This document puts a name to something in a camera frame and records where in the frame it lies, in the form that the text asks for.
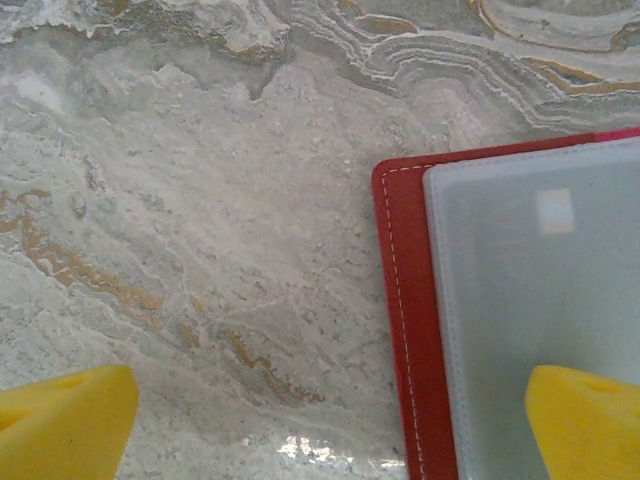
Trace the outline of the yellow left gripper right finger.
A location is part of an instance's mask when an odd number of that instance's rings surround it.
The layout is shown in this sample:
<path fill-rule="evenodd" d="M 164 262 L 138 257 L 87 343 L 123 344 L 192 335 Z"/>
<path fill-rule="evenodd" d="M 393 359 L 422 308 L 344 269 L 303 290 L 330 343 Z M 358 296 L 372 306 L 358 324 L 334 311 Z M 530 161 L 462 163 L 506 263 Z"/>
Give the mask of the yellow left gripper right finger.
<path fill-rule="evenodd" d="M 551 479 L 639 477 L 639 387 L 566 367 L 533 369 L 526 415 Z"/>

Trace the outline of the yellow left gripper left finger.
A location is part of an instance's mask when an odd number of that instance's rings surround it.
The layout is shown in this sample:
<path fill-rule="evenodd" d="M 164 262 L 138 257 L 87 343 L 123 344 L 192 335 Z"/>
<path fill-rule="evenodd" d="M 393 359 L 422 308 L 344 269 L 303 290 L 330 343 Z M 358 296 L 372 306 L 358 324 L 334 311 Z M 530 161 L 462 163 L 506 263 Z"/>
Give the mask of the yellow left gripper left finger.
<path fill-rule="evenodd" d="M 1 392 L 3 479 L 113 479 L 139 393 L 132 369 L 105 365 Z"/>

